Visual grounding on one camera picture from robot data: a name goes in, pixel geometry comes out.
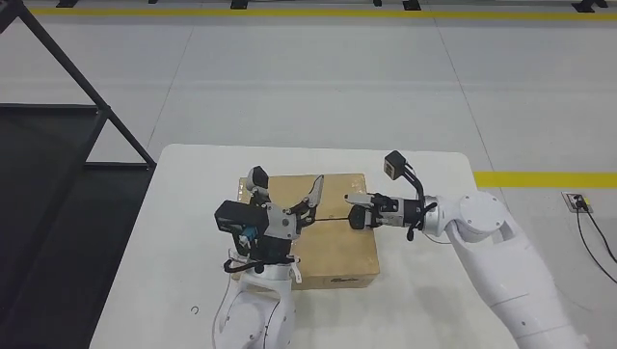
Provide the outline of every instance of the black cable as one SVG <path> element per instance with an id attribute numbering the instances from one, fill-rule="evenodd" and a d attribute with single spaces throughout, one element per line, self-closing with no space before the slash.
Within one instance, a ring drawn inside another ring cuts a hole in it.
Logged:
<path id="1" fill-rule="evenodd" d="M 594 262 L 596 262 L 596 264 L 598 265 L 598 267 L 600 268 L 600 270 L 602 270 L 602 272 L 610 278 L 611 281 L 615 282 L 617 284 L 617 281 L 615 281 L 614 278 L 611 277 L 610 274 L 608 274 L 608 272 L 606 270 L 604 270 L 604 268 L 602 267 L 602 265 L 598 262 L 598 260 L 594 257 L 594 255 L 591 253 L 591 250 L 589 250 L 589 246 L 587 246 L 587 242 L 585 242 L 585 237 L 582 235 L 582 229 L 580 228 L 580 211 L 578 211 L 577 208 L 577 225 L 578 225 L 578 233 L 580 234 L 580 240 L 582 241 L 582 244 L 585 246 L 585 249 L 587 250 L 587 253 L 589 253 L 589 255 L 591 256 L 591 258 L 594 260 Z"/>
<path id="2" fill-rule="evenodd" d="M 598 224 L 596 223 L 596 220 L 594 219 L 593 216 L 591 216 L 591 212 L 589 212 L 588 208 L 583 208 L 585 210 L 585 212 L 587 213 L 587 216 L 589 216 L 589 219 L 591 219 L 591 222 L 593 222 L 594 227 L 596 228 L 596 230 L 598 231 L 598 233 L 600 234 L 600 236 L 602 237 L 602 240 L 604 242 L 604 245 L 606 246 L 606 250 L 608 251 L 608 254 L 610 255 L 610 257 L 613 259 L 613 261 L 615 263 L 617 263 L 617 259 L 615 259 L 615 255 L 613 255 L 613 252 L 610 250 L 610 247 L 608 246 L 608 242 L 606 241 L 606 237 L 604 237 L 604 233 L 600 230 L 600 228 L 598 227 Z"/>
<path id="3" fill-rule="evenodd" d="M 426 234 L 424 234 L 424 236 L 426 236 L 428 238 L 428 240 L 430 240 L 431 242 L 437 243 L 438 245 L 451 245 L 452 244 L 452 242 L 440 242 L 438 240 L 435 240 L 435 239 L 431 238 L 430 236 L 428 236 Z"/>

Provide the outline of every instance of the white arm segment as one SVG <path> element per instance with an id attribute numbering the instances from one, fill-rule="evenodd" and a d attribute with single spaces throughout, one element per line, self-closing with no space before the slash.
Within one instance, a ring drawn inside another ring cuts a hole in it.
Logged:
<path id="1" fill-rule="evenodd" d="M 477 192 L 457 202 L 436 198 L 423 232 L 448 235 L 480 298 L 522 349 L 584 349 L 552 275 L 507 208 Z M 492 245 L 468 244 L 493 236 Z"/>

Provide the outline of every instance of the electrical cable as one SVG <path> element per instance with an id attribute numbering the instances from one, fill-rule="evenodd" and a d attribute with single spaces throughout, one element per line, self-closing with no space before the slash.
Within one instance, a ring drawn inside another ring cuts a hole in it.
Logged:
<path id="1" fill-rule="evenodd" d="M 231 259 L 231 249 L 228 249 L 228 257 L 229 259 Z M 216 349 L 216 343 L 214 341 L 214 330 L 216 329 L 216 320 L 219 319 L 219 313 L 221 312 L 221 308 L 223 307 L 223 303 L 225 302 L 225 299 L 228 296 L 228 292 L 229 292 L 229 285 L 231 284 L 231 274 L 228 274 L 228 285 L 225 288 L 225 294 L 223 294 L 223 299 L 221 300 L 221 304 L 219 305 L 219 307 L 216 309 L 216 313 L 214 314 L 214 318 L 212 319 L 212 349 Z"/>
<path id="2" fill-rule="evenodd" d="M 602 267 L 602 265 L 598 262 L 598 260 L 591 253 L 591 250 L 589 250 L 589 246 L 587 246 L 587 242 L 585 241 L 585 237 L 582 235 L 582 229 L 580 228 L 580 211 L 579 211 L 578 208 L 577 208 L 577 225 L 578 225 L 578 233 L 580 234 L 580 240 L 582 241 L 582 244 L 585 246 L 585 249 L 587 250 L 587 253 L 589 253 L 589 255 L 594 260 L 594 262 L 596 262 L 596 264 L 598 265 L 600 270 L 602 270 L 602 272 L 607 277 L 609 277 L 611 281 L 613 281 L 613 282 L 615 282 L 617 284 L 617 281 L 610 274 L 608 274 L 608 272 Z"/>
<path id="3" fill-rule="evenodd" d="M 437 243 L 438 245 L 451 245 L 452 244 L 452 242 L 440 242 L 438 240 L 435 240 L 435 239 L 431 238 L 430 236 L 428 236 L 426 234 L 424 234 L 424 236 L 426 236 L 428 238 L 428 240 L 430 240 L 431 242 Z"/>
<path id="4" fill-rule="evenodd" d="M 613 252 L 610 250 L 610 247 L 608 246 L 608 242 L 606 241 L 606 237 L 604 236 L 604 233 L 600 230 L 600 228 L 598 227 L 598 224 L 596 223 L 596 220 L 594 219 L 593 216 L 591 216 L 591 212 L 589 212 L 588 208 L 583 208 L 585 210 L 585 212 L 587 213 L 587 216 L 589 216 L 589 219 L 591 219 L 591 222 L 593 222 L 594 227 L 596 228 L 596 230 L 598 231 L 598 233 L 600 234 L 600 236 L 602 237 L 602 240 L 604 242 L 604 245 L 606 246 L 606 250 L 608 251 L 608 254 L 610 255 L 610 257 L 613 259 L 613 261 L 615 263 L 617 263 L 617 259 L 615 258 L 615 255 L 613 255 Z"/>

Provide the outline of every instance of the white table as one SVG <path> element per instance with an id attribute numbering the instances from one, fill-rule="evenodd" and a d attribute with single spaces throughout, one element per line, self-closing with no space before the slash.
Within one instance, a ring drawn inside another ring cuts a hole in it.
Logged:
<path id="1" fill-rule="evenodd" d="M 427 194 L 476 190 L 460 153 L 402 151 Z M 214 211 L 237 196 L 238 178 L 261 165 L 269 175 L 364 173 L 369 192 L 411 197 L 383 172 L 388 151 L 215 146 L 167 147 L 161 155 L 92 348 L 209 348 L 227 284 L 231 236 Z M 296 291 L 290 348 L 515 348 L 482 303 L 453 249 L 420 233 L 375 232 L 381 274 L 364 289 Z M 194 314 L 191 308 L 197 306 Z"/>

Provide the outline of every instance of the white robotic arm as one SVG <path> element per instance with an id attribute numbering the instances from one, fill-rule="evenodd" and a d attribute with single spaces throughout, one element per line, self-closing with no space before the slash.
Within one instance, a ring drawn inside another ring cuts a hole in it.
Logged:
<path id="1" fill-rule="evenodd" d="M 506 207 L 490 194 L 476 192 L 455 203 L 439 198 L 436 226 L 443 225 L 480 298 L 524 349 L 581 349 L 579 336 L 561 306 L 544 260 Z M 493 244 L 470 245 L 492 236 Z"/>
<path id="2" fill-rule="evenodd" d="M 507 208 L 484 192 L 458 201 L 424 197 L 421 183 L 407 167 L 396 151 L 386 158 L 386 173 L 393 179 L 405 176 L 418 198 L 348 195 L 345 199 L 354 205 L 351 227 L 409 227 L 410 240 L 413 228 L 435 236 L 445 232 L 480 298 L 520 348 L 586 348 L 586 336 L 577 334 L 561 306 L 549 268 Z M 489 236 L 493 244 L 478 243 Z"/>

